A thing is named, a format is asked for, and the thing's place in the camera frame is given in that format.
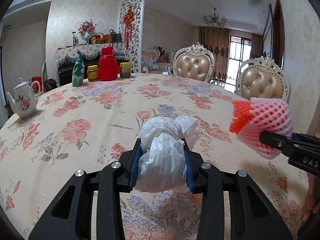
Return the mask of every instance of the yellow lid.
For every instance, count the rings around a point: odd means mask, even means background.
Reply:
[[[130,62],[122,62],[122,63],[120,63],[120,67],[129,67],[129,66],[131,66]]]
[[[98,65],[88,66],[88,70],[96,69],[98,68]]]

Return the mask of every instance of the teapot spout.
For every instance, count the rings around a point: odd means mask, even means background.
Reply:
[[[9,99],[9,102],[10,102],[10,106],[11,106],[12,111],[16,114],[16,108],[15,108],[15,103],[14,103],[13,97],[11,96],[11,94],[10,94],[9,92],[6,92],[5,95],[6,95],[7,98]]]

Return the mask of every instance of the flower bouquet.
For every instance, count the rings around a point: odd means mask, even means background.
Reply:
[[[79,33],[81,33],[81,34],[82,34],[82,33],[88,33],[88,32],[93,31],[93,30],[96,28],[96,25],[97,25],[97,24],[93,25],[92,20],[90,20],[90,22],[84,21],[84,22],[81,23],[78,31],[79,31]]]

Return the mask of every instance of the window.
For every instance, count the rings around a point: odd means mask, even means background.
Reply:
[[[231,36],[226,83],[236,85],[236,75],[240,65],[250,58],[251,40]]]

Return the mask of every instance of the silver bolt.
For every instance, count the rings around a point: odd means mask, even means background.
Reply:
[[[75,175],[76,175],[77,177],[81,177],[83,174],[84,174],[84,171],[83,171],[83,170],[77,170],[77,171],[75,172]]]
[[[111,164],[111,167],[114,168],[114,169],[117,169],[121,166],[121,163],[120,162],[114,162]]]
[[[201,168],[203,168],[203,169],[210,169],[210,167],[211,167],[211,164],[210,163],[202,163],[201,164]]]
[[[248,173],[246,171],[238,171],[240,177],[246,177]]]

